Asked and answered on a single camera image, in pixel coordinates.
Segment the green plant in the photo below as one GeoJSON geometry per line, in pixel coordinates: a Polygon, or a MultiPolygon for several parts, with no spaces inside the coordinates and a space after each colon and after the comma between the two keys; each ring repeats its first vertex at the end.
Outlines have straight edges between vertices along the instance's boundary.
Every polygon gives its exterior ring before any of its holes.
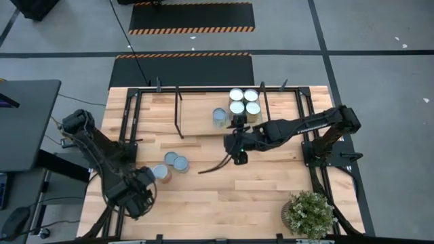
{"type": "Polygon", "coordinates": [[[318,240],[325,237],[334,222],[333,207],[327,204],[325,196],[309,191],[302,191],[298,196],[291,194],[282,208],[281,217],[292,234],[306,235],[318,240]]]}

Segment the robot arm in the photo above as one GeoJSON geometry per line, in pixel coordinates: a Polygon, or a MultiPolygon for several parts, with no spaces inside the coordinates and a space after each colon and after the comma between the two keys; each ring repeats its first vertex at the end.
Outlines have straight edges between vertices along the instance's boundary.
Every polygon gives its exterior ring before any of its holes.
{"type": "Polygon", "coordinates": [[[353,134],[361,127],[353,109],[346,106],[330,108],[322,113],[292,121],[267,121],[254,126],[253,132],[250,133],[245,132],[248,129],[243,127],[245,122],[245,116],[235,116],[232,124],[235,128],[234,133],[224,137],[226,152],[234,159],[236,165],[248,162],[246,151],[264,152],[285,144],[298,134],[330,126],[324,136],[312,141],[314,155],[323,158],[341,136],[353,134]]]}
{"type": "Polygon", "coordinates": [[[63,119],[60,129],[100,175],[107,205],[125,207],[133,219],[150,210],[155,199],[147,187],[155,183],[155,177],[148,167],[134,167],[126,144],[109,140],[95,128],[94,118],[84,110],[63,119]]]}

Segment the orange and black striped tape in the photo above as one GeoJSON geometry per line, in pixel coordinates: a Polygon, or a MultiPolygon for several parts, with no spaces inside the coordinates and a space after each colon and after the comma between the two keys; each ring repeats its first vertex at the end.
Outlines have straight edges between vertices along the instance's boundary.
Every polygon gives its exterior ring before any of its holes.
{"type": "MultiPolygon", "coordinates": [[[[134,6],[140,5],[150,5],[151,2],[146,3],[136,3],[134,6]]],[[[162,5],[205,5],[205,4],[251,4],[249,2],[238,2],[238,3],[162,3],[162,5]]]]}
{"type": "Polygon", "coordinates": [[[205,57],[205,56],[250,56],[249,53],[187,53],[187,54],[140,54],[118,55],[116,58],[181,58],[181,57],[205,57]]]}
{"type": "Polygon", "coordinates": [[[195,27],[195,28],[155,28],[130,30],[130,35],[184,34],[184,33],[236,33],[252,32],[253,26],[235,27],[195,27]]]}

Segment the wooden table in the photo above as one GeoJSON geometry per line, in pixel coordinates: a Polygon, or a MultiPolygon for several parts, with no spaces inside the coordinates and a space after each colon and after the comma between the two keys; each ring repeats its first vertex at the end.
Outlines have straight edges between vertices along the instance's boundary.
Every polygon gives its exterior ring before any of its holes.
{"type": "MultiPolygon", "coordinates": [[[[310,89],[315,112],[332,107],[326,86],[310,89]]],[[[111,88],[108,96],[102,132],[112,140],[119,138],[126,93],[127,87],[111,88]]],[[[267,92],[267,95],[272,119],[298,118],[294,94],[267,92]]],[[[180,106],[184,107],[180,116],[200,116],[202,108],[214,107],[212,102],[203,103],[203,99],[212,100],[218,96],[227,94],[182,93],[180,106]],[[191,100],[197,100],[196,106],[192,106],[191,100]]],[[[260,99],[264,108],[263,97],[260,99]]],[[[290,193],[312,190],[309,171],[302,158],[302,136],[295,136],[283,146],[267,152],[248,152],[250,161],[247,165],[229,163],[219,171],[198,175],[198,171],[215,166],[226,155],[223,136],[215,133],[187,136],[193,130],[183,120],[181,131],[186,132],[186,136],[180,139],[174,126],[174,103],[173,93],[143,94],[136,136],[143,141],[138,146],[137,166],[153,167],[163,162],[166,152],[175,151],[191,162],[191,168],[187,174],[173,171],[169,184],[158,184],[157,202],[152,211],[137,221],[124,218],[121,238],[155,239],[157,234],[163,234],[164,239],[274,239],[276,233],[283,233],[285,238],[298,237],[285,229],[280,211],[290,193]]],[[[265,109],[262,113],[266,121],[265,109]]],[[[195,125],[196,131],[209,129],[201,126],[204,125],[195,125]]],[[[333,167],[328,172],[336,205],[347,220],[363,232],[352,179],[333,167]]],[[[105,208],[100,189],[100,181],[96,178],[87,189],[77,236],[86,233],[105,208]]],[[[112,217],[111,234],[115,220],[116,214],[112,217]]]]}

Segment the desk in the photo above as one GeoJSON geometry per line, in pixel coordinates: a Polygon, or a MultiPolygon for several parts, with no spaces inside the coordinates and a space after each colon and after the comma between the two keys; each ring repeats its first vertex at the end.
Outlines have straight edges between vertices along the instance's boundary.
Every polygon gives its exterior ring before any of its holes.
{"type": "MultiPolygon", "coordinates": [[[[326,86],[313,86],[310,91],[315,112],[332,107],[326,86]]],[[[197,108],[207,106],[200,100],[222,94],[182,92],[181,106],[185,100],[194,99],[198,99],[197,108]]],[[[102,132],[112,140],[119,138],[126,95],[126,87],[112,88],[108,95],[102,132]]],[[[267,92],[267,96],[272,119],[298,118],[294,94],[267,92]]],[[[261,96],[260,99],[263,106],[264,98],[261,96]]],[[[131,131],[134,100],[127,135],[131,131]]],[[[143,141],[138,143],[137,166],[153,167],[163,161],[166,152],[175,151],[191,162],[190,170],[187,174],[173,171],[169,184],[158,184],[154,208],[137,221],[124,218],[121,239],[153,240],[157,234],[163,234],[164,239],[274,239],[276,233],[283,233],[284,238],[296,238],[281,223],[280,211],[290,192],[312,190],[309,171],[302,158],[302,136],[295,136],[268,152],[248,152],[250,162],[247,165],[229,163],[219,171],[197,175],[198,171],[215,166],[225,156],[222,135],[181,139],[174,126],[174,103],[174,93],[142,95],[136,139],[143,141]]],[[[262,117],[266,121],[265,110],[262,110],[262,117]]],[[[181,121],[181,131],[186,129],[183,124],[181,121]]],[[[347,220],[363,232],[352,179],[334,168],[329,168],[328,174],[335,203],[347,220]]],[[[103,210],[100,181],[96,179],[87,189],[77,236],[86,233],[103,210]]],[[[111,234],[115,219],[113,216],[111,234]]]]}
{"type": "MultiPolygon", "coordinates": [[[[7,206],[0,211],[0,228],[17,207],[39,200],[48,170],[82,182],[89,180],[86,168],[40,149],[60,84],[58,80],[0,82],[0,92],[20,104],[19,108],[0,108],[0,171],[12,175],[12,180],[8,181],[7,206]]],[[[31,229],[36,208],[31,207],[30,219],[23,231],[31,229]]],[[[35,228],[41,221],[41,216],[37,215],[35,228]]],[[[27,235],[23,235],[14,243],[25,243],[26,238],[27,235]]]]}

